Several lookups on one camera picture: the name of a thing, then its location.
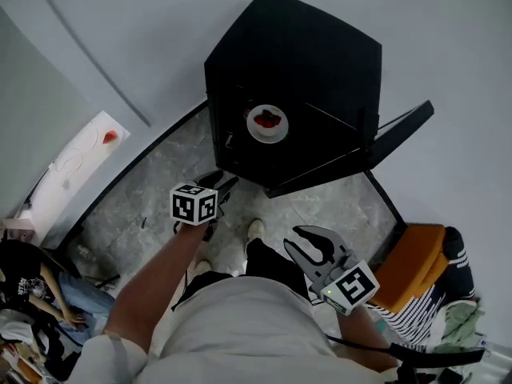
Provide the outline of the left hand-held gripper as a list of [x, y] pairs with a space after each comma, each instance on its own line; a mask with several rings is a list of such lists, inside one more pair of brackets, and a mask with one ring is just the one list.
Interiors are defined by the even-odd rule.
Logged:
[[224, 214], [220, 205], [229, 200], [231, 189], [239, 181], [238, 177], [232, 177], [219, 187], [217, 184], [223, 175], [222, 170], [213, 170], [197, 176], [193, 183], [179, 183], [170, 191], [170, 218], [174, 220], [174, 234], [182, 224], [198, 226], [207, 223], [203, 241], [212, 239]]

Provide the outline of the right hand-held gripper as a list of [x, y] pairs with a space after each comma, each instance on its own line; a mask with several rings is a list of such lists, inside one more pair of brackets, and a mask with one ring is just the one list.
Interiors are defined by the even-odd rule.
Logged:
[[376, 277], [365, 260], [346, 250], [338, 233], [320, 226], [294, 226], [293, 231], [322, 253], [322, 259], [315, 261], [296, 243], [283, 240], [286, 252], [311, 280], [310, 291], [319, 300], [348, 316], [375, 296], [380, 287]]

